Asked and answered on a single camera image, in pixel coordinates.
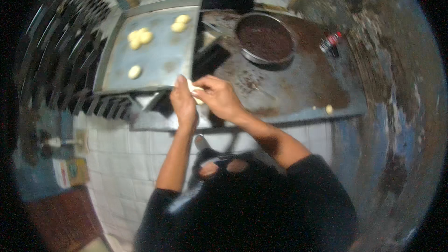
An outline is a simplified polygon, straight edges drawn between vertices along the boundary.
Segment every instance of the black shirt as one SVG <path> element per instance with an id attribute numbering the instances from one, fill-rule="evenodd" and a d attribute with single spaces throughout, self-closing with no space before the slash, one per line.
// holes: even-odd
<path id="1" fill-rule="evenodd" d="M 344 251 L 356 213 L 329 166 L 310 155 L 279 174 L 249 162 L 219 172 L 187 193 L 156 189 L 137 232 L 135 251 Z"/>

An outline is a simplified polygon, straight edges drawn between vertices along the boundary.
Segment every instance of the raw dough bun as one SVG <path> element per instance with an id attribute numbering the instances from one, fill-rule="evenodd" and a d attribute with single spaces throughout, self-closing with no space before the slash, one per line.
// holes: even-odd
<path id="1" fill-rule="evenodd" d="M 129 70 L 128 77 L 129 77 L 129 79 L 134 80 L 134 79 L 137 79 L 138 77 L 140 77 L 140 74 L 142 74 L 142 68 L 138 65 L 134 65 Z"/>
<path id="2" fill-rule="evenodd" d="M 331 106 L 330 104 L 328 104 L 328 105 L 325 107 L 325 111 L 327 112 L 328 115 L 333 114 L 333 106 Z"/>
<path id="3" fill-rule="evenodd" d="M 140 42 L 142 44 L 148 44 L 152 40 L 152 32 L 145 31 L 140 34 Z"/>
<path id="4" fill-rule="evenodd" d="M 193 86 L 193 83 L 191 82 L 190 79 L 187 79 L 187 83 L 188 83 L 188 89 L 190 90 L 190 92 L 193 92 L 194 90 L 202 90 L 202 91 L 204 90 L 201 87 Z M 196 104 L 199 104 L 199 105 L 204 104 L 204 102 L 202 100 L 198 99 L 198 98 L 194 98 L 194 100 L 196 101 Z"/>
<path id="5" fill-rule="evenodd" d="M 187 25 L 185 25 L 184 23 L 173 23 L 171 25 L 171 30 L 174 32 L 182 32 L 186 27 Z"/>
<path id="6" fill-rule="evenodd" d="M 181 14 L 180 16 L 178 16 L 175 20 L 176 23 L 183 23 L 186 24 L 187 22 L 189 22 L 191 20 L 190 16 L 188 16 L 187 14 Z"/>
<path id="7" fill-rule="evenodd" d="M 133 31 L 129 33 L 128 41 L 131 42 L 132 40 L 135 40 L 137 37 L 138 37 L 138 31 Z"/>
<path id="8" fill-rule="evenodd" d="M 133 50 L 137 50 L 141 45 L 142 43 L 140 43 L 140 39 L 133 39 L 129 42 L 129 47 Z"/>

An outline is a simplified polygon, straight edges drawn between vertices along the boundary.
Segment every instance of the hand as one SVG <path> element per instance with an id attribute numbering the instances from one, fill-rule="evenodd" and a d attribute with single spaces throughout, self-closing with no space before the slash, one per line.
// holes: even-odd
<path id="1" fill-rule="evenodd" d="M 240 115 L 246 113 L 230 82 L 207 75 L 194 82 L 193 86 L 204 89 L 194 90 L 192 94 L 205 102 L 219 118 L 234 123 Z"/>
<path id="2" fill-rule="evenodd" d="M 187 79 L 183 75 L 177 77 L 170 94 L 171 104 L 179 121 L 179 128 L 195 128 L 198 124 L 196 101 L 188 89 Z"/>

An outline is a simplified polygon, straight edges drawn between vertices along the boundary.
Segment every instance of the baking tray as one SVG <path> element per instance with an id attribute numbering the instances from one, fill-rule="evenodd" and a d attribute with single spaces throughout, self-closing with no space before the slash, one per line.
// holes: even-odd
<path id="1" fill-rule="evenodd" d="M 122 13 L 101 56 L 94 92 L 158 91 L 172 87 L 179 74 L 191 79 L 200 8 L 201 0 L 165 0 Z M 181 14 L 191 21 L 185 31 L 172 32 L 171 24 Z M 153 39 L 134 51 L 127 36 L 141 28 L 149 28 Z M 142 74 L 131 80 L 128 71 L 134 65 Z"/>

